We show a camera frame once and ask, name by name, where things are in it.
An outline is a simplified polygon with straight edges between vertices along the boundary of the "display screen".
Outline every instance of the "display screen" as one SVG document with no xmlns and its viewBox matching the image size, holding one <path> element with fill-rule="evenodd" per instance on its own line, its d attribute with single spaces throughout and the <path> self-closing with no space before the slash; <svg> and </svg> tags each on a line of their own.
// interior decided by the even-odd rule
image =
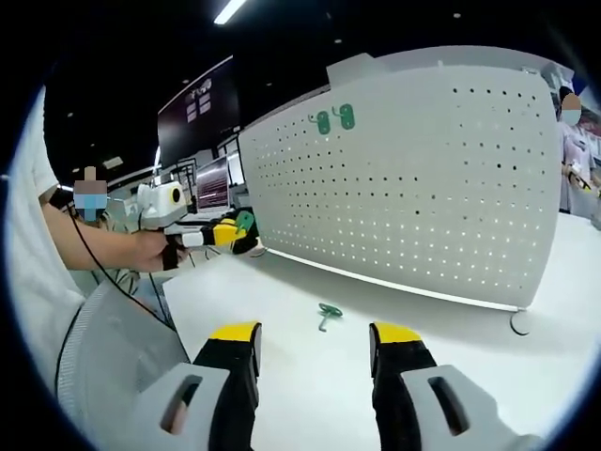
<svg viewBox="0 0 601 451">
<path fill-rule="evenodd" d="M 221 157 L 198 169 L 196 174 L 196 206 L 198 210 L 229 207 L 227 158 Z"/>
<path fill-rule="evenodd" d="M 238 125 L 238 91 L 230 58 L 191 83 L 159 112 L 162 167 L 218 146 Z"/>
</svg>

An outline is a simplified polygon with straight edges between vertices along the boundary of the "perforated board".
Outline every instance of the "perforated board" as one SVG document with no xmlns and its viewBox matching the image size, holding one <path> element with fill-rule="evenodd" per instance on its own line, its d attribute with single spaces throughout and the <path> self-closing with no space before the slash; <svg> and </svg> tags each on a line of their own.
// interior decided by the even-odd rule
<svg viewBox="0 0 601 451">
<path fill-rule="evenodd" d="M 354 112 L 349 130 L 332 112 L 343 104 Z M 312 122 L 322 111 L 327 134 Z M 542 78 L 457 66 L 342 86 L 253 126 L 239 142 L 266 246 L 525 307 L 557 221 L 557 136 Z"/>
</svg>

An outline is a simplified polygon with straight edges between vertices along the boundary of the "white table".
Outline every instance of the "white table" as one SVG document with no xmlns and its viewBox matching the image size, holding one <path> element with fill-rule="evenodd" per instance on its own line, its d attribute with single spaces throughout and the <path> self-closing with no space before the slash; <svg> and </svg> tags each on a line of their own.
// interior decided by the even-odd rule
<svg viewBox="0 0 601 451">
<path fill-rule="evenodd" d="M 215 257 L 164 289 L 192 358 L 222 324 L 263 323 L 254 449 L 376 450 L 371 321 L 414 329 L 439 364 L 455 365 L 497 399 L 508 426 L 546 436 L 580 394 L 599 351 L 600 257 L 601 233 L 560 215 L 525 337 L 511 331 L 508 312 L 380 287 L 270 253 Z M 321 302 L 344 312 L 325 334 L 317 329 Z"/>
</svg>

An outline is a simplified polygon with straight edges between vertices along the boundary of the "black ceiling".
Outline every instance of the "black ceiling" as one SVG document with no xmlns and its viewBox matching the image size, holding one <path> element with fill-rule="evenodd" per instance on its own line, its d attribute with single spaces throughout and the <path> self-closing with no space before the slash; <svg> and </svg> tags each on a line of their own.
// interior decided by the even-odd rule
<svg viewBox="0 0 601 451">
<path fill-rule="evenodd" d="M 226 3 L 102 2 L 78 7 L 71 20 L 63 16 L 66 28 L 47 80 L 45 127 L 60 182 L 71 185 L 73 168 L 100 166 L 115 156 L 124 164 L 109 171 L 108 179 L 152 165 L 159 109 L 185 86 L 183 80 L 231 54 L 242 125 L 325 85 L 328 65 L 362 52 L 379 56 L 437 45 L 495 45 L 568 64 L 544 27 L 533 24 L 533 15 L 518 17 L 513 11 L 248 0 L 218 27 L 212 21 Z"/>
</svg>

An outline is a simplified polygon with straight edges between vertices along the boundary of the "desk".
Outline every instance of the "desk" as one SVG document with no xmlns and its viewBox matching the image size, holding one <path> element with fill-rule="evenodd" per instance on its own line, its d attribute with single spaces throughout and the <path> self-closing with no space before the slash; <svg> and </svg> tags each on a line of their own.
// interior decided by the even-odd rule
<svg viewBox="0 0 601 451">
<path fill-rule="evenodd" d="M 164 289 L 191 357 L 224 323 L 263 323 L 254 449 L 364 451 L 379 449 L 369 373 L 374 320 L 416 330 L 439 364 L 455 365 L 497 399 L 508 426 L 546 436 L 573 405 L 599 351 L 599 256 L 601 233 L 560 215 L 528 313 L 532 333 L 524 337 L 512 333 L 508 312 L 376 286 L 270 253 L 215 257 Z M 344 312 L 325 334 L 317 329 L 320 302 Z"/>
</svg>

